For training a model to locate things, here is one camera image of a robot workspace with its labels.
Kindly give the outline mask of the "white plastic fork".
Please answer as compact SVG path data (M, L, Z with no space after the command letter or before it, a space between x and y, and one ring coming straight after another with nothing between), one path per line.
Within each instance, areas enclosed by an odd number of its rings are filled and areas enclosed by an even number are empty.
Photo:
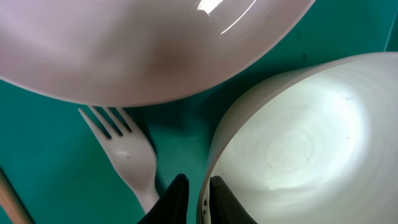
M122 124L109 108L103 108L115 127L112 127L93 106L89 109L109 136L106 136L81 108L78 111L103 148L116 173L134 192L143 211L149 213L159 199L155 189L157 158L150 141L124 109L116 110L126 124Z

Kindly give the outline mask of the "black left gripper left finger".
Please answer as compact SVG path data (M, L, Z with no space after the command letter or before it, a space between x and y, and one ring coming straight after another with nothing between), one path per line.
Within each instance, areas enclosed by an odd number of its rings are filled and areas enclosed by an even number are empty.
M137 224L186 224L189 179L178 174L163 196Z

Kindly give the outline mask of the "wooden chopstick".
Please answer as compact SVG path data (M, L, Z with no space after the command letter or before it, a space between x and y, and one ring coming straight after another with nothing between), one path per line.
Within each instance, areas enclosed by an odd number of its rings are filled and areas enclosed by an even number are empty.
M33 219L1 170L1 207L13 224L34 224Z

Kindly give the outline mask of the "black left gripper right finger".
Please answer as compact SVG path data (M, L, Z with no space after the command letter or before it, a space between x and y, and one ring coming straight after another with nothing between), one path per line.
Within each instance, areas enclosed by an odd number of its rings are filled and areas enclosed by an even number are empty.
M209 208L212 224L257 224L218 175L210 178Z

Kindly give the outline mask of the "teal plastic tray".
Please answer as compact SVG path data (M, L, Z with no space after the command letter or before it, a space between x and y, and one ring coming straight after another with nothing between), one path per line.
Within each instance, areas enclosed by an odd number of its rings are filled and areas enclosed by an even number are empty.
M210 142L228 108L282 72L351 55L397 50L397 0L317 0L256 63L207 91L128 108L157 154L163 194L189 180L187 222L195 223ZM34 223L137 223L144 212L119 178L79 106L1 83L1 170Z

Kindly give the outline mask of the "large white plate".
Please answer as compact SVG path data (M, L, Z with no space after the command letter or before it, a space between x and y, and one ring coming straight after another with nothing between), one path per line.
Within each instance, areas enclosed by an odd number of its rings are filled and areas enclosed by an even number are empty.
M1 79L51 98L145 106L234 77L314 0L1 0Z

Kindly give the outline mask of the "white bowl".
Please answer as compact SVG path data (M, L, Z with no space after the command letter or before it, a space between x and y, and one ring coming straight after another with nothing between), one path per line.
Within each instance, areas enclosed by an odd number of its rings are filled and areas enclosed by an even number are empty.
M397 53L270 77L240 96L210 145L197 222L220 176L257 223L397 224Z

